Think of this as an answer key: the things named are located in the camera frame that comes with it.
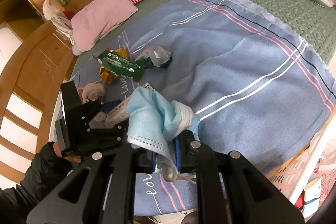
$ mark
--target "black jacket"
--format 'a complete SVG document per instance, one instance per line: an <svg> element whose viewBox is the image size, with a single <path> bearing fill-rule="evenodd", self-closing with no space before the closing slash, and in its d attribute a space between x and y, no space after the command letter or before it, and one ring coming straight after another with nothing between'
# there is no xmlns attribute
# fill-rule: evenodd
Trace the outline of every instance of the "black jacket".
<svg viewBox="0 0 336 224"><path fill-rule="evenodd" d="M0 223L26 223L29 212L70 170L71 163L55 154L53 142L44 145L31 161L20 185L16 189L0 189Z"/></svg>

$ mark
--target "metal screw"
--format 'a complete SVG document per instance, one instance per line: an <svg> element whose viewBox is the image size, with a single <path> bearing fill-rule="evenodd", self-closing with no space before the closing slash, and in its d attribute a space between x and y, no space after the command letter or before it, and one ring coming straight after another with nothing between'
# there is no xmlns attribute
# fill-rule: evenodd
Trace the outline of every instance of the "metal screw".
<svg viewBox="0 0 336 224"><path fill-rule="evenodd" d="M100 152L95 152L95 153L92 154L92 158L94 160L100 160L102 157L103 157L103 154L100 153Z"/></svg>
<svg viewBox="0 0 336 224"><path fill-rule="evenodd" d="M231 158L238 159L240 158L240 153L238 151L231 151L230 156Z"/></svg>
<svg viewBox="0 0 336 224"><path fill-rule="evenodd" d="M190 146L191 146L192 148L200 148L200 147L201 147L201 143L200 143L199 141L192 141L192 142L190 143Z"/></svg>

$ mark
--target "pillow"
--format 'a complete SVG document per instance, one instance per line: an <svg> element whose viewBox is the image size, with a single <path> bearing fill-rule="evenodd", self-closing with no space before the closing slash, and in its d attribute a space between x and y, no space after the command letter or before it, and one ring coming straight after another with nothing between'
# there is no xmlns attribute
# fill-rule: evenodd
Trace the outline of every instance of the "pillow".
<svg viewBox="0 0 336 224"><path fill-rule="evenodd" d="M86 5L71 20L73 53L90 50L137 10L130 0L94 0Z"/></svg>

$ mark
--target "green package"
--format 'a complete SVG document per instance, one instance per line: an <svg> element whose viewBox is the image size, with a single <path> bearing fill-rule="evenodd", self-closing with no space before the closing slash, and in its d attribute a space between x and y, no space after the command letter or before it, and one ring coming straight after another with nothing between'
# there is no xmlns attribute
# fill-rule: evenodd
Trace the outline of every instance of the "green package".
<svg viewBox="0 0 336 224"><path fill-rule="evenodd" d="M154 68L154 64L150 57L143 58L137 61L130 61L115 51L105 50L97 58L100 64L108 70L114 72L117 75L123 75L132 78L134 81L139 82L143 76L145 69ZM172 58L163 64L160 68L167 68L172 62Z"/></svg>
<svg viewBox="0 0 336 224"><path fill-rule="evenodd" d="M121 57L114 51L105 50L98 56L98 61L108 70L118 74L133 78L134 81L139 82L145 68L137 65L136 62L127 60Z"/></svg>

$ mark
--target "green quilt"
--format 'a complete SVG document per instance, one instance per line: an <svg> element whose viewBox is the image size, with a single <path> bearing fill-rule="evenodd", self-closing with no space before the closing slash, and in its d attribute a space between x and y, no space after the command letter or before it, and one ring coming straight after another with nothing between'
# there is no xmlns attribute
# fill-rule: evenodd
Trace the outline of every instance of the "green quilt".
<svg viewBox="0 0 336 224"><path fill-rule="evenodd" d="M90 51L78 58L73 72L79 70L105 41L120 34L137 19L169 0L144 0L137 7L138 11L121 26L101 39ZM324 8L311 0L250 0L272 13L304 37L328 63L336 47L336 8Z"/></svg>

